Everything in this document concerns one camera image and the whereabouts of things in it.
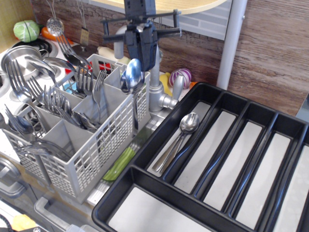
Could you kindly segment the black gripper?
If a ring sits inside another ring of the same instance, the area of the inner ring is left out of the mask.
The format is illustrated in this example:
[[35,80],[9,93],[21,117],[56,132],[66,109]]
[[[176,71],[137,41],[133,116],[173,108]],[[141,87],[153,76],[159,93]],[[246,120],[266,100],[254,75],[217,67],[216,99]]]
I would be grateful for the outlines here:
[[[149,71],[155,66],[157,39],[182,35],[179,27],[181,12],[174,9],[172,12],[158,14],[154,0],[125,0],[124,7],[124,18],[102,21],[103,41],[104,43],[125,42],[130,58],[142,60],[142,70]],[[166,16],[173,17],[174,27],[157,30],[151,20]],[[124,21],[129,22],[125,32],[109,34],[108,23]],[[144,25],[142,32],[138,30],[140,25]]]

